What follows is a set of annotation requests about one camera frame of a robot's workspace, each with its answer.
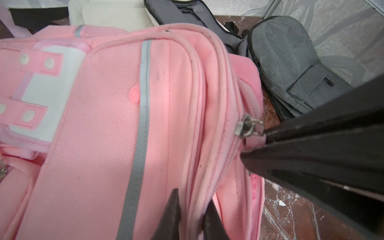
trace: bag pocket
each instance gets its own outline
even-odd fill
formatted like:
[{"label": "bag pocket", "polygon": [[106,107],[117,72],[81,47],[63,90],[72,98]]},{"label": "bag pocket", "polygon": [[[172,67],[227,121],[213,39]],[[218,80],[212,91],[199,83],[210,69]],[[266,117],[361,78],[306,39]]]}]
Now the bag pocket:
[{"label": "bag pocket", "polygon": [[303,113],[351,90],[352,87],[341,77],[319,63],[308,68],[287,90],[295,101],[301,105]]},{"label": "bag pocket", "polygon": [[11,240],[16,237],[40,166],[4,156],[0,168],[0,239]]}]

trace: snap button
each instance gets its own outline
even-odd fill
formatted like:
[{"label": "snap button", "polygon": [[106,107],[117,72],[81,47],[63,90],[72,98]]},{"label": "snap button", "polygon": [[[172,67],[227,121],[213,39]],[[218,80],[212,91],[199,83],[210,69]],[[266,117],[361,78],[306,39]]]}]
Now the snap button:
[{"label": "snap button", "polygon": [[130,89],[128,98],[131,103],[138,104],[140,102],[140,84],[136,84]]},{"label": "snap button", "polygon": [[6,109],[7,109],[7,106],[5,105],[5,103],[0,103],[0,114],[5,112]]},{"label": "snap button", "polygon": [[26,65],[27,63],[29,62],[29,57],[28,57],[28,54],[22,54],[20,56],[20,64],[21,65]]},{"label": "snap button", "polygon": [[28,110],[23,114],[22,120],[23,122],[30,122],[35,117],[35,111]]},{"label": "snap button", "polygon": [[55,60],[53,58],[47,58],[44,62],[46,69],[52,69],[55,66]]}]

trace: pink strap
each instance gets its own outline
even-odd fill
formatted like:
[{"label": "pink strap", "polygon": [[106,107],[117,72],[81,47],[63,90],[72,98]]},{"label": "pink strap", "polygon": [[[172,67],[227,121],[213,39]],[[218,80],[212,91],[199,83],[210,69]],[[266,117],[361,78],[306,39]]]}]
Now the pink strap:
[{"label": "pink strap", "polygon": [[19,59],[19,69],[24,72],[59,76],[63,54],[22,49]]},{"label": "pink strap", "polygon": [[11,13],[5,7],[0,7],[0,20],[15,38],[28,38],[32,36],[28,29],[14,24]]},{"label": "pink strap", "polygon": [[0,98],[0,123],[35,129],[43,119],[47,109],[44,106]]}]

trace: backpack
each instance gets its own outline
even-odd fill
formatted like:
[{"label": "backpack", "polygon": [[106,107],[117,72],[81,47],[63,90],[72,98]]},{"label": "backpack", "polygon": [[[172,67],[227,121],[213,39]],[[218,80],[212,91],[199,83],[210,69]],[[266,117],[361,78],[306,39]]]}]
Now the backpack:
[{"label": "backpack", "polygon": [[272,16],[247,35],[276,112],[285,121],[310,112],[352,90],[344,79],[320,62],[303,27],[290,16]]},{"label": "backpack", "polygon": [[213,201],[230,239],[257,239],[265,144],[259,74],[212,31],[48,26],[0,40],[2,239],[150,239],[179,192],[180,239]]}]

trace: pink backpack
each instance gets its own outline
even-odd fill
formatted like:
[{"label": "pink backpack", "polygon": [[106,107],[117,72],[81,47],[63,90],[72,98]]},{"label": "pink backpack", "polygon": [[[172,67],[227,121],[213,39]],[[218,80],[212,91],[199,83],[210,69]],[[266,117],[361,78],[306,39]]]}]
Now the pink backpack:
[{"label": "pink backpack", "polygon": [[256,240],[265,143],[258,71],[210,30],[48,26],[0,40],[0,238],[151,239],[173,189],[180,239],[213,199]]}]

